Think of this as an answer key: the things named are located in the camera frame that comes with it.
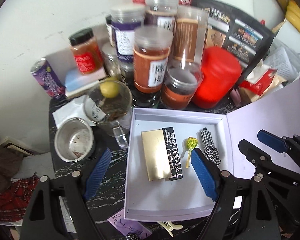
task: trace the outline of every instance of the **glass handle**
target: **glass handle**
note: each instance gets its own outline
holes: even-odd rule
[[[128,142],[127,139],[122,131],[121,126],[112,127],[115,139],[117,140],[117,143],[121,149],[127,149],[128,148]]]

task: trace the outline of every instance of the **glass pitcher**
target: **glass pitcher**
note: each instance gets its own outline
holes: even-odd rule
[[[132,118],[132,94],[122,82],[102,80],[92,88],[84,102],[87,117],[108,135],[115,137],[121,149],[128,148],[125,137]]]

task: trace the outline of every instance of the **red plaid fabric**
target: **red plaid fabric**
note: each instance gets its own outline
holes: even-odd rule
[[[20,179],[0,193],[0,222],[15,222],[23,219],[26,208],[39,179],[32,176]]]

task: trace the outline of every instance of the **brown jar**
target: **brown jar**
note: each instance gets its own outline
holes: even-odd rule
[[[134,85],[143,93],[161,89],[166,71],[173,33],[157,26],[135,29]]]
[[[69,40],[71,52],[81,73],[90,74],[102,67],[102,55],[91,28],[72,34]]]

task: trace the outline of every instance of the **soda can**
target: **soda can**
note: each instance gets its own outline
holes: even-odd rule
[[[45,58],[41,58],[31,68],[31,73],[49,96],[55,99],[64,97],[66,88]]]

